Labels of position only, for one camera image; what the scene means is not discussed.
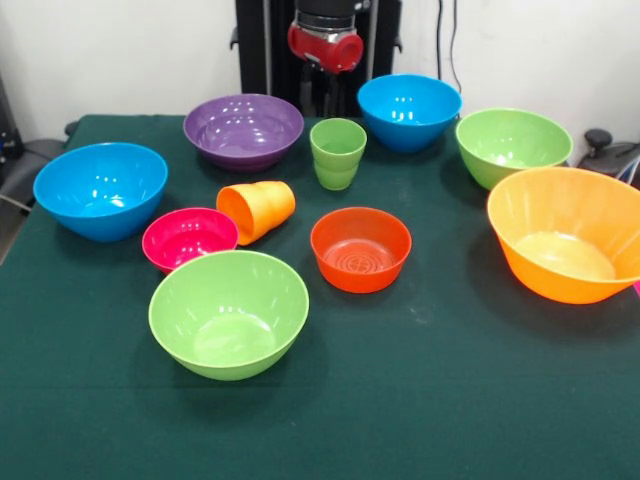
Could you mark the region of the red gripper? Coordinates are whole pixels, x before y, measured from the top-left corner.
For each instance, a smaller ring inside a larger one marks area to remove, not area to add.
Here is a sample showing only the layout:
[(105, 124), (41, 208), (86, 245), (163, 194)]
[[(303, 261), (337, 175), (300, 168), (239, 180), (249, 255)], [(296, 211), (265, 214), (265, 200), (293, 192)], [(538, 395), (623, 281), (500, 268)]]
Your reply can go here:
[(334, 33), (320, 32), (303, 28), (292, 23), (287, 33), (288, 44), (292, 53), (308, 61), (302, 65), (300, 73), (299, 101), (304, 116), (315, 116), (316, 107), (313, 100), (313, 73), (311, 63), (325, 74), (326, 91), (324, 100), (324, 116), (326, 118), (341, 117), (344, 110), (343, 82), (339, 75), (353, 71), (360, 63), (364, 53), (364, 41), (355, 29)]

